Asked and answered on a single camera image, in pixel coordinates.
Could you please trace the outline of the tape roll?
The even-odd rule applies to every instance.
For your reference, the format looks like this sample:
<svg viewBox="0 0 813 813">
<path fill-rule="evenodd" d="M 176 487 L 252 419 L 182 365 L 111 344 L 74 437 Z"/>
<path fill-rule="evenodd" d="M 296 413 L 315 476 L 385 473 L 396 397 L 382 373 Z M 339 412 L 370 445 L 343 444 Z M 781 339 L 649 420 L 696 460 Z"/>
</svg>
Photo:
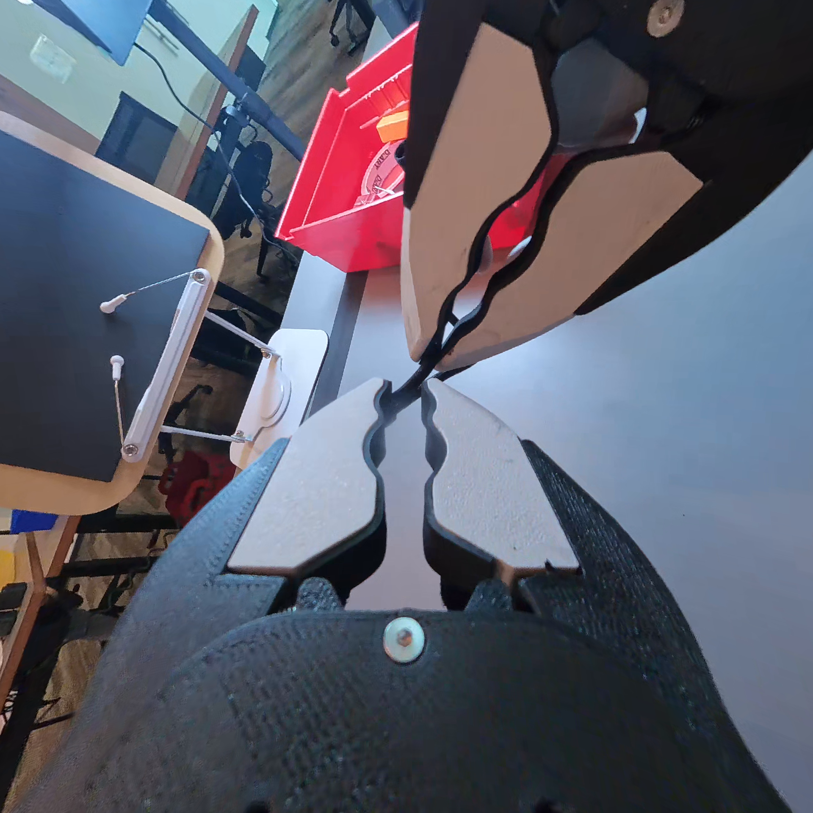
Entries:
<svg viewBox="0 0 813 813">
<path fill-rule="evenodd" d="M 366 206 L 401 192 L 405 177 L 401 166 L 405 155 L 404 143 L 404 140 L 390 141 L 371 159 L 362 175 L 360 194 L 354 204 L 356 207 Z"/>
</svg>

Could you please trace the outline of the red plastic bin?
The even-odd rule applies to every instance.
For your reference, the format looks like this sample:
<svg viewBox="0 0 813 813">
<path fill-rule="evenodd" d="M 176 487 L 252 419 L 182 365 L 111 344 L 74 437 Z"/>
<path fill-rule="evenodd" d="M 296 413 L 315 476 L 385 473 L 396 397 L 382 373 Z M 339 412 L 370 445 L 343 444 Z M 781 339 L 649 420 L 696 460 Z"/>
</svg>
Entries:
<svg viewBox="0 0 813 813">
<path fill-rule="evenodd" d="M 403 189 L 389 198 L 356 207 L 362 175 L 384 145 L 377 121 L 408 108 L 404 172 L 420 186 L 445 113 L 462 70 L 452 77 L 451 98 L 443 67 L 451 67 L 451 42 L 412 25 L 347 76 L 348 87 L 331 90 L 321 110 L 289 201 L 278 237 L 319 257 L 343 272 L 391 268 L 401 261 Z M 472 47 L 463 55 L 463 66 Z M 541 198 L 538 179 L 526 195 L 501 213 L 489 236 L 505 249 L 531 231 L 533 205 Z"/>
</svg>

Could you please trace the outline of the black office chair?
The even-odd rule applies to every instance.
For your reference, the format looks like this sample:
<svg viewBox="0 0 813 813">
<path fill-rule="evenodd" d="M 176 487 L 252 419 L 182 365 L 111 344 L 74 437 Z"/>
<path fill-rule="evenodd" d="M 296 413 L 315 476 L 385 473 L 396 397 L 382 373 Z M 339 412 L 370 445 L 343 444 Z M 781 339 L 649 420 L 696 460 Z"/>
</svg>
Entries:
<svg viewBox="0 0 813 813">
<path fill-rule="evenodd" d="M 255 219 L 264 236 L 276 234 L 279 209 L 265 200 L 272 158 L 272 148 L 266 141 L 252 142 L 236 158 L 224 197 L 211 218 L 224 241 Z"/>
</svg>

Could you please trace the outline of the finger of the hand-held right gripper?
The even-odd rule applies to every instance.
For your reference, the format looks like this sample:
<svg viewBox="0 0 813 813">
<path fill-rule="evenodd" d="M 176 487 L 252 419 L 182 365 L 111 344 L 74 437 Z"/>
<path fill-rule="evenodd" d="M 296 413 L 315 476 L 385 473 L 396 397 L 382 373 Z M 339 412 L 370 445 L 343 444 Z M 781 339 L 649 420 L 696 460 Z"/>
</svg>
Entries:
<svg viewBox="0 0 813 813">
<path fill-rule="evenodd" d="M 570 320 L 702 186 L 665 151 L 580 170 L 555 203 L 536 256 L 527 247 L 491 277 L 472 313 L 477 325 L 438 370 L 488 359 Z"/>
<path fill-rule="evenodd" d="M 560 50 L 539 32 L 530 45 L 482 21 L 445 113 L 423 179 L 405 174 L 401 310 L 412 360 L 456 373 L 561 323 L 561 187 L 545 190 L 532 262 L 498 268 L 474 310 L 437 346 L 454 300 L 488 253 L 490 229 L 546 177 L 559 143 L 552 85 Z"/>
</svg>

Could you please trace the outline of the wooden desk with black legs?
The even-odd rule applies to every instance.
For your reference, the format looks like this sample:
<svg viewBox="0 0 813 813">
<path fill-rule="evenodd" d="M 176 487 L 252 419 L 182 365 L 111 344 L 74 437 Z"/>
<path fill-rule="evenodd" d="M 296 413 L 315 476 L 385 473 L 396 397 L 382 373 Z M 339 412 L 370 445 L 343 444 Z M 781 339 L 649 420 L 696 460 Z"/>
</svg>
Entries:
<svg viewBox="0 0 813 813">
<path fill-rule="evenodd" d="M 26 586 L 15 624 L 2 636 L 1 704 L 11 691 L 25 646 L 46 596 L 46 579 L 60 574 L 75 539 L 80 518 L 60 515 L 49 531 L 2 534 L 2 558 L 14 559 L 15 581 Z"/>
</svg>

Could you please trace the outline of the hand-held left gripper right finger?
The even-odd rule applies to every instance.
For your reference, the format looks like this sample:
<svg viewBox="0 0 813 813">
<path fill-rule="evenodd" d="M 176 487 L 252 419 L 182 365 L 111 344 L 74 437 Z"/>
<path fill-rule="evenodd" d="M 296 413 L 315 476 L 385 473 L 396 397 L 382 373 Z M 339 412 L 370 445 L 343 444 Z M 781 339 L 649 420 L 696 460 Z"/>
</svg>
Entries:
<svg viewBox="0 0 813 813">
<path fill-rule="evenodd" d="M 443 381 L 422 386 L 423 551 L 446 584 L 516 584 L 581 564 L 517 434 Z"/>
</svg>

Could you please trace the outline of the black light stand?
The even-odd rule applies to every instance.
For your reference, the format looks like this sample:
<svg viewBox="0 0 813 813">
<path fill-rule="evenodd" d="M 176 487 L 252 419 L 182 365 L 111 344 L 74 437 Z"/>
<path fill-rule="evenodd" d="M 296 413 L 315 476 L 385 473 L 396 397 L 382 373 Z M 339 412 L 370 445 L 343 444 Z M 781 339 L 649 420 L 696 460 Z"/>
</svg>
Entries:
<svg viewBox="0 0 813 813">
<path fill-rule="evenodd" d="M 183 22 L 166 1 L 153 1 L 149 16 L 164 26 L 245 109 L 251 119 L 259 122 L 292 157 L 301 161 L 306 148 L 287 124 L 274 113 L 269 105 L 251 89 L 231 68 L 228 67 L 194 31 Z"/>
</svg>

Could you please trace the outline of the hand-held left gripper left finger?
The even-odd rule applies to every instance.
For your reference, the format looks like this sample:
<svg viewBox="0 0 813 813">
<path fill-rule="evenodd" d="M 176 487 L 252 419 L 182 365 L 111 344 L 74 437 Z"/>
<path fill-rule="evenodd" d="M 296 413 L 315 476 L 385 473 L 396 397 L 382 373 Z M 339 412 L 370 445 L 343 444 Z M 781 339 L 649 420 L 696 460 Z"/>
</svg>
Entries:
<svg viewBox="0 0 813 813">
<path fill-rule="evenodd" d="M 290 437 L 228 562 L 231 572 L 302 577 L 375 531 L 392 384 L 371 378 Z"/>
</svg>

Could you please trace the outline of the studio light panel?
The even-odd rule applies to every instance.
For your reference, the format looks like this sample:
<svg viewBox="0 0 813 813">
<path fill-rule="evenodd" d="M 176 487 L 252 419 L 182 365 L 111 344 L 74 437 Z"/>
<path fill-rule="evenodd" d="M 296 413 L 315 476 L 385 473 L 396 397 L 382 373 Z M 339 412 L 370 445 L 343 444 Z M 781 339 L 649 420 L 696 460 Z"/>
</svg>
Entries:
<svg viewBox="0 0 813 813">
<path fill-rule="evenodd" d="M 151 1 L 34 1 L 124 66 L 148 15 Z"/>
</svg>

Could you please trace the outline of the black board on white stand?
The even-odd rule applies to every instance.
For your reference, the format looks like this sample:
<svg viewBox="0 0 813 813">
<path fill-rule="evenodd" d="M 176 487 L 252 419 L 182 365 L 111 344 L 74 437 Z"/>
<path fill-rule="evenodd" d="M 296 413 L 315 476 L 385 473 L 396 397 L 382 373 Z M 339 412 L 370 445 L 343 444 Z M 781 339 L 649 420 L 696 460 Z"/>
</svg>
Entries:
<svg viewBox="0 0 813 813">
<path fill-rule="evenodd" d="M 223 266 L 199 210 L 2 113 L 2 508 L 135 490 Z"/>
</svg>

